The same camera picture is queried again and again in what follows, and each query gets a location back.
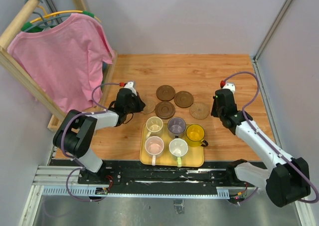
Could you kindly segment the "woven rattan coaster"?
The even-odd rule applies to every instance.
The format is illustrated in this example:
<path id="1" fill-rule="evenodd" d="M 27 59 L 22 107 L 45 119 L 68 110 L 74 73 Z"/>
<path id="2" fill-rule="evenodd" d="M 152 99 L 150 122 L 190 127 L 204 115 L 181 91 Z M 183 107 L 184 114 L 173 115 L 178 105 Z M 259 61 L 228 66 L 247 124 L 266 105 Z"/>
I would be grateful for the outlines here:
<path id="1" fill-rule="evenodd" d="M 189 112 L 193 118 L 198 120 L 203 120 L 210 114 L 209 107 L 203 102 L 194 102 L 191 105 Z"/>
<path id="2" fill-rule="evenodd" d="M 142 114 L 146 115 L 146 114 L 151 114 L 152 112 L 154 112 L 156 108 L 156 103 L 153 100 L 145 99 L 143 100 L 143 102 L 145 103 L 145 107 L 141 111 Z"/>

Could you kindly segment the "brown coaster bottom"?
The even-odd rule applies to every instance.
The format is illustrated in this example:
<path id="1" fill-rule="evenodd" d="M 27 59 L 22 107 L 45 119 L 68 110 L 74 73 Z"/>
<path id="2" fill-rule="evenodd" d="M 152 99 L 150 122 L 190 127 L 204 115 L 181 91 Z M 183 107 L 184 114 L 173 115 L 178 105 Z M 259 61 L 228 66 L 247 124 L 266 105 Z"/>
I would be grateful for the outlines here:
<path id="1" fill-rule="evenodd" d="M 161 119 L 170 119 L 175 114 L 175 107 L 168 101 L 162 101 L 156 105 L 155 114 Z"/>

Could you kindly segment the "brown coaster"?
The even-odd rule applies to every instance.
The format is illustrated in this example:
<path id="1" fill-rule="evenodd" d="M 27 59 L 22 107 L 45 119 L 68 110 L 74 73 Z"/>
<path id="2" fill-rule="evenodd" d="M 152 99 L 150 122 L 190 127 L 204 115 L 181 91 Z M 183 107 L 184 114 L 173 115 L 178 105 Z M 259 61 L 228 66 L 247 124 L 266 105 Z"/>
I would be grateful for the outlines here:
<path id="1" fill-rule="evenodd" d="M 161 119 L 170 119 L 175 114 L 175 107 L 168 101 L 162 101 L 156 105 L 155 114 Z"/>
<path id="2" fill-rule="evenodd" d="M 156 96 L 160 101 L 171 101 L 175 97 L 175 89 L 170 85 L 162 85 L 156 90 Z"/>
<path id="3" fill-rule="evenodd" d="M 194 98 L 188 91 L 179 91 L 175 94 L 174 102 L 180 108 L 188 108 L 193 104 Z"/>

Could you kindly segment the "brown coaster top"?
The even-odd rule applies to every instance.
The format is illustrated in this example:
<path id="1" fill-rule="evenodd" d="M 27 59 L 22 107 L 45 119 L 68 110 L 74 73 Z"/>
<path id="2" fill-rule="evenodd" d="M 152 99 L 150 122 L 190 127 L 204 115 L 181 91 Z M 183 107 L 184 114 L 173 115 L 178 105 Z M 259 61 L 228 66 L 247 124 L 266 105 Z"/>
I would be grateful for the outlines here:
<path id="1" fill-rule="evenodd" d="M 171 101 L 175 97 L 175 89 L 170 85 L 162 85 L 156 90 L 156 96 L 160 101 Z"/>

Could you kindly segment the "yellow transparent mug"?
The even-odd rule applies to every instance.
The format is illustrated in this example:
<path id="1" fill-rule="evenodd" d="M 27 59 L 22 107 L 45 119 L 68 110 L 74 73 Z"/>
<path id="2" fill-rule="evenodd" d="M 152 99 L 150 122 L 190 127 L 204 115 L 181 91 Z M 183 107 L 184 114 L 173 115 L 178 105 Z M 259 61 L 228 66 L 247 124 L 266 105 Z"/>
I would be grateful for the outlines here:
<path id="1" fill-rule="evenodd" d="M 205 140 L 205 130 L 198 124 L 191 124 L 185 132 L 185 140 L 189 147 L 207 147 Z"/>

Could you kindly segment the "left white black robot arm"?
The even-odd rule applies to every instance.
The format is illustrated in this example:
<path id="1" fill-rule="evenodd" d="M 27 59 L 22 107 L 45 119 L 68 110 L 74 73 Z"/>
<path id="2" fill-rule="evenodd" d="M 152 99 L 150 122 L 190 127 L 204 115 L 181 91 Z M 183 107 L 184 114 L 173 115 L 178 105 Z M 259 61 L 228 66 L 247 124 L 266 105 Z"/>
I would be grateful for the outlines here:
<path id="1" fill-rule="evenodd" d="M 70 110 L 53 137 L 53 145 L 67 157 L 75 159 L 89 172 L 98 173 L 103 161 L 90 148 L 94 132 L 124 124 L 127 115 L 140 113 L 145 106 L 137 92 L 122 88 L 108 110 L 100 112 Z"/>

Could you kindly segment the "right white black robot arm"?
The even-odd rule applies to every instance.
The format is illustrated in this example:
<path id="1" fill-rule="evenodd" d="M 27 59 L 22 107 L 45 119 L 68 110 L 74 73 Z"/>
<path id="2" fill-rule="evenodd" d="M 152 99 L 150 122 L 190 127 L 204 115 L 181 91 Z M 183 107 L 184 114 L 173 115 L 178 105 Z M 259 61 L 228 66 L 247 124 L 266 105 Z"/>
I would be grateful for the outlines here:
<path id="1" fill-rule="evenodd" d="M 279 148 L 245 111 L 237 109 L 230 89 L 219 89 L 213 97 L 211 115 L 244 141 L 259 156 L 265 169 L 240 159 L 230 163 L 226 175 L 230 182 L 250 183 L 266 191 L 269 199 L 283 207 L 310 195 L 309 166 Z"/>

